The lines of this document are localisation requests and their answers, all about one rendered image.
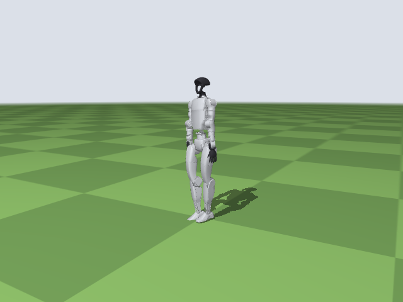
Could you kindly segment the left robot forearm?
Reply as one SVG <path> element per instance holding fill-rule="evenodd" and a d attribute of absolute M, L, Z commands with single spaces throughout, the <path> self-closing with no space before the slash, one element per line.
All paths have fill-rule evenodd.
<path fill-rule="evenodd" d="M 207 130 L 208 132 L 208 143 L 211 144 L 211 148 L 215 148 L 215 123 L 214 121 L 210 121 L 210 128 Z"/>

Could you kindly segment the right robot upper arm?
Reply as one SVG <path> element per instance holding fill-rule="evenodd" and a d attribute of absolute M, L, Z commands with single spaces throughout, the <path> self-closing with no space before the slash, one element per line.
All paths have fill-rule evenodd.
<path fill-rule="evenodd" d="M 192 127 L 192 123 L 191 123 L 191 102 L 192 101 L 190 101 L 189 103 L 188 103 L 188 108 L 189 108 L 189 112 L 188 112 L 188 117 L 189 117 L 189 120 L 187 120 L 187 121 L 185 121 L 185 126 L 187 126 L 187 127 L 189 127 L 189 128 L 191 128 Z"/>

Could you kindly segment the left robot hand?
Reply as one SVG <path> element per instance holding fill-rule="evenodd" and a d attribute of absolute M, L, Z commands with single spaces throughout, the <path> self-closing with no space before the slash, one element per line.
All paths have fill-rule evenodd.
<path fill-rule="evenodd" d="M 211 163 L 214 163 L 214 162 L 217 161 L 217 153 L 216 153 L 216 151 L 215 151 L 215 148 L 211 148 L 211 144 L 210 144 L 210 143 L 208 144 L 208 147 L 209 147 L 209 149 L 210 149 L 209 154 L 208 154 L 208 157 L 210 156 L 209 162 L 211 161 Z"/>

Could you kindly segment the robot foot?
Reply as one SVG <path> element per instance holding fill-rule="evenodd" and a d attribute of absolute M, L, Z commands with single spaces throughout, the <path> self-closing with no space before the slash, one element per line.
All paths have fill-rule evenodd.
<path fill-rule="evenodd" d="M 195 219 L 199 218 L 202 214 L 204 214 L 203 210 L 201 210 L 201 212 L 199 212 L 199 213 L 194 212 L 194 214 L 192 216 L 190 216 L 187 220 L 195 220 Z"/>
<path fill-rule="evenodd" d="M 213 218 L 214 214 L 211 211 L 209 215 L 207 215 L 206 213 L 202 214 L 199 218 L 196 219 L 196 222 L 203 222 L 203 221 L 207 221 L 210 218 Z"/>

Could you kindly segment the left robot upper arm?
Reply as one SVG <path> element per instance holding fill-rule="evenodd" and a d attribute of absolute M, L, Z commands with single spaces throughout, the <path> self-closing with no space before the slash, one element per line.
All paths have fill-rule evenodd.
<path fill-rule="evenodd" d="M 217 105 L 216 100 L 206 99 L 206 106 L 208 108 L 208 120 L 205 122 L 205 126 L 210 128 L 210 121 L 215 119 L 215 107 Z"/>

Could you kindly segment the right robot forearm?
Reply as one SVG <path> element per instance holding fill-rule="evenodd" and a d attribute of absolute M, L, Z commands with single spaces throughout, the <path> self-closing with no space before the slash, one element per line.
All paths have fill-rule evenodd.
<path fill-rule="evenodd" d="M 193 128 L 192 127 L 189 128 L 186 126 L 186 139 L 187 139 L 187 141 L 189 141 L 190 145 L 193 144 Z"/>

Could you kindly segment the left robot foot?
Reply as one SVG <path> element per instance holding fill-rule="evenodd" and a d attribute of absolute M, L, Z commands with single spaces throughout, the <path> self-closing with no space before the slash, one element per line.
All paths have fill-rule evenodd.
<path fill-rule="evenodd" d="M 196 219 L 196 222 L 203 222 L 203 221 L 207 221 L 210 218 L 213 218 L 214 214 L 211 211 L 209 215 L 207 215 L 206 213 L 202 214 L 199 218 Z"/>

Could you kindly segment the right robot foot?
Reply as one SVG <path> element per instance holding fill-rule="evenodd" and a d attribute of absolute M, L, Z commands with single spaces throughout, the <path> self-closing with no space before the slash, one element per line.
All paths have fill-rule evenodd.
<path fill-rule="evenodd" d="M 192 216 L 190 216 L 187 220 L 195 220 L 195 219 L 199 218 L 202 214 L 204 214 L 203 210 L 201 210 L 201 212 L 199 212 L 199 213 L 194 212 L 194 214 Z"/>

